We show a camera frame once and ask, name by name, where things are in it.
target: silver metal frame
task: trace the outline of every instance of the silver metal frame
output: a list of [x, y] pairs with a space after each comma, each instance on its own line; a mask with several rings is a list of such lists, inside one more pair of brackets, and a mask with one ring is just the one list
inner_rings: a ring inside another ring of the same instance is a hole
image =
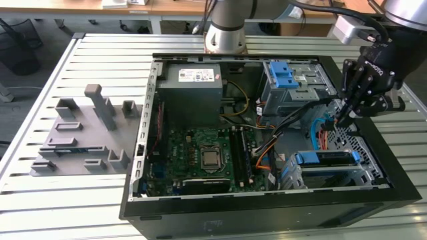
[[[355, 45], [342, 45], [338, 40], [323, 37], [271, 36], [247, 36], [246, 42], [250, 54], [333, 56], [339, 68], [345, 59], [359, 56], [359, 46], [367, 44], [355, 41]], [[132, 99], [143, 104], [152, 53], [203, 53], [203, 38], [191, 35], [87, 34], [82, 43], [76, 44], [78, 40], [72, 40], [0, 161], [2, 240], [142, 238], [132, 225], [118, 217], [124, 174], [38, 178], [27, 174], [32, 159], [38, 156], [38, 143], [46, 140], [46, 131], [58, 116], [51, 107], [59, 97], [74, 96], [84, 103], [84, 97], [80, 97], [83, 86], [99, 83], [104, 86], [103, 95], [110, 96], [112, 101]], [[346, 228], [225, 238], [426, 238], [427, 118], [415, 95], [406, 88], [402, 91], [406, 112], [375, 117], [373, 121], [425, 199], [407, 207], [390, 209]]]

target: screw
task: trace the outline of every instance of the screw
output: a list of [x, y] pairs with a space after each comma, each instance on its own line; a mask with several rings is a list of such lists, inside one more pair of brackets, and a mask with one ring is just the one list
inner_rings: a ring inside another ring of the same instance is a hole
[[377, 42], [377, 39], [375, 39], [375, 37], [373, 37], [373, 36], [367, 36], [367, 40], [369, 40], [370, 42], [373, 42], [373, 43]]

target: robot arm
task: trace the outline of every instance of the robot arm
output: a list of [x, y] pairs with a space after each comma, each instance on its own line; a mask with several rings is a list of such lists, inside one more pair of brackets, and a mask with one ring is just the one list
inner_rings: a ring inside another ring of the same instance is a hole
[[427, 0], [389, 0], [385, 16], [374, 20], [366, 14], [337, 7], [319, 7], [289, 0], [297, 7], [341, 14], [333, 33], [349, 44], [361, 37], [373, 46], [361, 47], [358, 60], [343, 64], [343, 107], [337, 124], [347, 127], [355, 118], [405, 111], [398, 95], [406, 77], [427, 58]]
[[246, 19], [287, 17], [294, 6], [286, 0], [214, 0], [212, 24], [206, 34], [211, 53], [239, 54], [246, 50]]

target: motherboard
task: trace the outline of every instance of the motherboard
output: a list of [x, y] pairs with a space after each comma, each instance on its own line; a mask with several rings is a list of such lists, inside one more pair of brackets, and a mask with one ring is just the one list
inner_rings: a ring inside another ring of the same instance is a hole
[[154, 179], [148, 183], [154, 184], [160, 196], [200, 194], [210, 190], [230, 193], [265, 191], [265, 175], [257, 175], [251, 166], [255, 147], [253, 129], [172, 129], [167, 161], [154, 163]]

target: white label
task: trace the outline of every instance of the white label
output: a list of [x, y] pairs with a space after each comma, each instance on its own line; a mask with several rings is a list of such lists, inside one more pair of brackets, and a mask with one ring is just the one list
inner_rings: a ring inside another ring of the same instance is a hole
[[128, 11], [130, 14], [148, 14], [147, 11]]
[[261, 106], [257, 107], [257, 115], [263, 116], [263, 108]]
[[281, 153], [281, 154], [279, 154], [279, 160], [282, 160], [282, 161], [286, 160], [286, 155], [285, 155], [285, 153]]
[[179, 70], [179, 82], [215, 82], [214, 69]]
[[294, 76], [297, 81], [307, 81], [305, 75], [303, 76]]
[[273, 184], [277, 183], [277, 177], [273, 175], [273, 173], [269, 173], [269, 180]]

